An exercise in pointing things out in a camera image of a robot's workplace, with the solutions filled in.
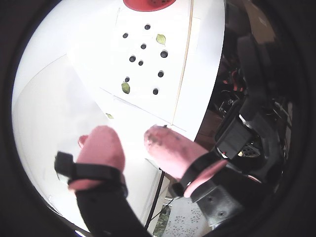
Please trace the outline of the pink tipped black gripper finger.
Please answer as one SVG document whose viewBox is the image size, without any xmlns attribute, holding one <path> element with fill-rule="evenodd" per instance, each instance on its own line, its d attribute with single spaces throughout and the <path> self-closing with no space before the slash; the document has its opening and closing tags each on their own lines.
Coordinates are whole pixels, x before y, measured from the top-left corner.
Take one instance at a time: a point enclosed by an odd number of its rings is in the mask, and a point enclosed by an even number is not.
<svg viewBox="0 0 316 237">
<path fill-rule="evenodd" d="M 244 212 L 232 191 L 237 174 L 216 150 L 208 151 L 176 131 L 157 125 L 145 132 L 144 144 L 157 165 L 176 180 L 171 193 L 176 198 L 189 198 L 210 227 L 229 223 Z"/>
<path fill-rule="evenodd" d="M 54 169 L 74 191 L 84 223 L 94 237 L 148 237 L 126 200 L 125 155 L 117 133 L 103 125 L 79 138 L 81 152 L 58 151 Z"/>
</svg>

